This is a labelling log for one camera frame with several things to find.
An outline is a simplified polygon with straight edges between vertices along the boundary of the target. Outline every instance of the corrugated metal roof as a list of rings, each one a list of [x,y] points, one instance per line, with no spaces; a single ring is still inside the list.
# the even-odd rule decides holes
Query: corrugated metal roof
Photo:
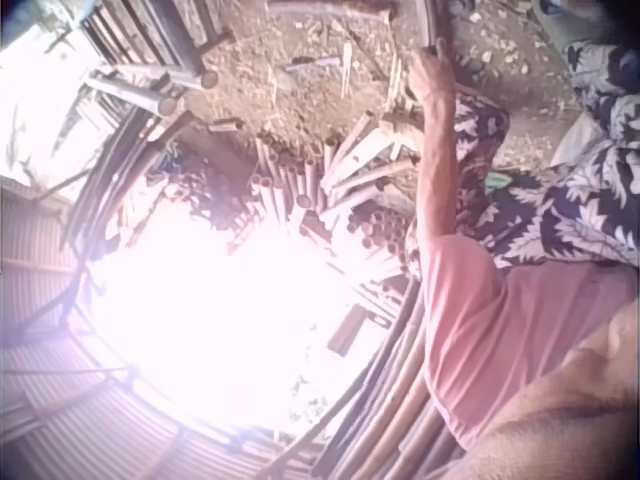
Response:
[[[27,188],[6,179],[2,185],[10,187],[2,192],[3,257],[75,268],[73,252],[68,247],[58,249],[61,226],[55,215],[64,203],[53,199],[36,207],[25,201],[33,196]],[[35,268],[3,268],[5,323],[10,328],[20,325],[70,281],[71,275]],[[33,330],[51,332],[57,325],[56,314],[59,310],[39,319]],[[75,312],[71,315],[70,325],[82,323]],[[70,371],[122,366],[121,359],[94,335],[35,338],[3,347],[2,368]],[[25,479],[132,479],[154,472],[154,478],[231,480],[251,478],[283,449],[260,432],[243,436],[240,429],[229,426],[196,428],[193,422],[185,426],[183,417],[173,415],[169,402],[161,395],[154,397],[153,388],[143,380],[133,380],[129,388],[122,379],[121,374],[95,371],[5,374],[2,421],[11,434],[2,437],[5,466]],[[179,432],[187,437],[174,443]],[[313,456],[302,452],[282,478],[310,478]]]

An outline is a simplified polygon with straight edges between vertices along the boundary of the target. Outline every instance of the person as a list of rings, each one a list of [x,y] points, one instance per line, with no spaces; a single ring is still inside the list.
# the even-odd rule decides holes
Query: person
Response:
[[[406,242],[423,280],[426,382],[467,450],[515,394],[637,297],[640,108],[617,75],[629,52],[583,42],[567,54],[608,138],[490,196],[508,116],[456,93],[442,39],[409,73],[428,132]],[[609,63],[594,69],[597,59]]]
[[[638,301],[518,392],[427,480],[638,478]]]

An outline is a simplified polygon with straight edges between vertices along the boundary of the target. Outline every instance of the stick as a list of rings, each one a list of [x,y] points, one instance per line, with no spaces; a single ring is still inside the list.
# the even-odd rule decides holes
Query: stick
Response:
[[[375,20],[384,23],[389,23],[395,13],[391,7],[380,8],[360,1],[271,0],[267,2],[267,10],[272,15],[301,13]]]

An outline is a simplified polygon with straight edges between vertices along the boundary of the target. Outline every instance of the man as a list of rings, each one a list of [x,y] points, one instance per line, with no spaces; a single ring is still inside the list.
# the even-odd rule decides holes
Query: man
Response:
[[[506,131],[507,122],[481,99],[456,98],[442,40],[437,51],[438,56],[420,52],[410,72],[410,86],[422,104],[428,132],[418,173],[415,238],[419,256],[412,255],[419,263],[427,310],[427,385],[452,433],[469,449],[516,393],[556,369],[572,348],[636,298],[635,268],[593,260],[627,259],[633,264],[633,255],[625,255],[637,255],[638,233],[616,240],[614,232],[618,227],[626,232],[629,222],[625,215],[618,215],[619,224],[594,218],[601,214],[598,205],[595,212],[584,215],[575,215],[572,208],[559,211],[567,200],[562,188],[573,188],[571,182],[579,181],[580,168],[598,160],[590,156],[581,163],[554,167],[546,176],[521,175],[493,199],[484,196],[484,176],[499,145],[496,133]],[[484,115],[474,105],[493,113]],[[475,115],[475,123],[462,122],[465,115]],[[476,138],[465,142],[470,146],[456,148],[461,133]],[[596,153],[611,157],[612,164],[603,168],[614,175],[610,170],[620,168],[616,162],[626,161],[626,155],[617,155],[626,147],[611,143],[602,148]],[[629,170],[625,170],[628,177],[632,176]],[[627,206],[637,207],[638,197],[629,191],[630,183],[626,179],[619,193]],[[519,208],[514,189],[518,192],[527,185],[537,189],[538,196],[531,208],[521,208],[514,215],[513,209]],[[604,199],[605,206],[616,201],[602,189],[583,193],[589,202]],[[574,201],[580,212],[579,199],[568,203],[572,207]],[[520,218],[509,224],[501,216]],[[482,229],[496,221],[502,228],[494,225],[492,241],[481,245],[478,239],[488,235]],[[618,258],[608,251],[594,251],[588,242],[571,244],[551,228],[563,222],[570,226],[587,222],[587,227],[593,227],[589,238],[613,234],[624,253]],[[507,239],[502,244],[497,239],[501,235]],[[557,240],[565,244],[560,250]],[[529,249],[532,254],[510,257],[514,248],[525,253]],[[559,261],[567,256],[572,263]]]
[[[638,307],[516,394],[461,461],[428,480],[638,478]]]

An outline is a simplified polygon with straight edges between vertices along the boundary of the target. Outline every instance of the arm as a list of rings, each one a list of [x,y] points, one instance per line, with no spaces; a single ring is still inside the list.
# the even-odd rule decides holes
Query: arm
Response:
[[[442,39],[436,47],[438,56],[418,52],[409,79],[424,111],[425,135],[416,195],[416,236],[421,253],[434,239],[455,229],[455,81]]]
[[[455,97],[431,95],[424,103],[424,144],[418,168],[417,237],[424,246],[454,233],[456,216],[456,148],[453,137]]]

